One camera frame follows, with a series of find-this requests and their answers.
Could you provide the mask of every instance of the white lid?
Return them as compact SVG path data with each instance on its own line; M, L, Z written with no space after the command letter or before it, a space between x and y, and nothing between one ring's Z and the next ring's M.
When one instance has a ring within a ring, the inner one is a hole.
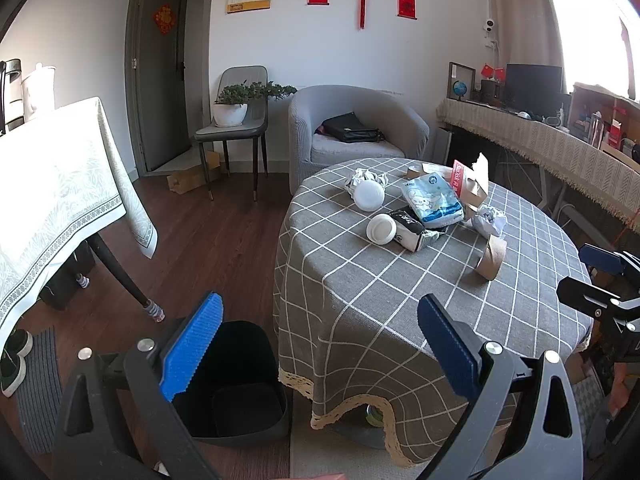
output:
M367 238L377 245L385 245L394 239L397 228L391 216L377 215L367 225Z
M31 72L29 75L23 76L22 81L25 81L25 79L30 78L34 74L41 73L40 72L41 70L47 71L47 70L55 70L55 69L56 69L56 67L54 67L54 66L42 66L42 63L36 63L36 70Z
M365 180L353 191L353 201L363 211L376 211L385 201L385 188L373 180Z

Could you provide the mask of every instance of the picture frame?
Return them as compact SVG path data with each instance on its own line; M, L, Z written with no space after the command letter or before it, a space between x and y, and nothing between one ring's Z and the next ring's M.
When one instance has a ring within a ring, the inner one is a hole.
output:
M466 93L464 95L458 95L454 91L454 85L458 81L466 85ZM471 99L472 92L475 90L476 69L453 61L450 62L449 77L447 79L447 98L455 99L456 101L469 101Z

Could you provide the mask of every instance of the round table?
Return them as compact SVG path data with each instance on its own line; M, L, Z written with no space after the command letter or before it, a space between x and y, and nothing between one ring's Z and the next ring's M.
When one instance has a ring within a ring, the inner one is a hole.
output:
M453 319L521 356L553 349L566 359L591 333L591 318L556 297L565 276L589 281L574 244L542 211L496 184L487 202L508 217L508 248L492 282L474 271L486 240L461 224L417 253L396 242L371 244L369 219L406 206L400 186L413 163L356 160L306 179L283 222L274 272L280 381L313 400L317 429L375 405L386 448L404 466L433 457L466 407L418 327L423 295L435 294ZM388 175L379 211L359 210L343 189L356 168ZM498 424L511 420L514 406L510 396Z

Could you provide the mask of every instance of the desk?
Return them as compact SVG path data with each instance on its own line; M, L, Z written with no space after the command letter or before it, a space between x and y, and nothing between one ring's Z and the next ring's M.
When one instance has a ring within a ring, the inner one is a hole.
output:
M453 430L457 397L417 324L417 302L434 293L483 340L526 357L553 349L566 359L590 334L591 319L558 305L565 276L589 281L577 250L542 211L491 184L489 203L507 213L506 261L497 279L474 271L486 240L456 225L417 253L366 236L369 219L406 206L405 158L338 164L306 179L286 215L276 256L274 326L280 380L313 400L320 429L373 404L385 417L386 448L398 465L425 462ZM381 210L360 211L342 188L356 168L387 173ZM511 420L513 399L501 422Z
M158 240L100 99L59 108L0 137L0 182L0 348L86 238L127 290L148 301L97 235L124 216L145 256Z
M436 113L440 121L538 164L625 223L640 208L640 174L580 139L495 108L452 99L445 99ZM631 228L640 234L640 218Z

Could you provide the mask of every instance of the bonsai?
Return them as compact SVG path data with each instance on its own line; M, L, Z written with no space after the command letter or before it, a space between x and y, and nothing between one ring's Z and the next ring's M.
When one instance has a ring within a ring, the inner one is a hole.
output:
M224 87L216 100L216 104L245 105L253 98L254 92L243 83Z
M275 84L273 81L264 83L251 83L226 86L220 92L216 104L219 105L244 105L251 99L259 99L261 97L273 97L274 99L284 99L298 90L293 86L282 86Z

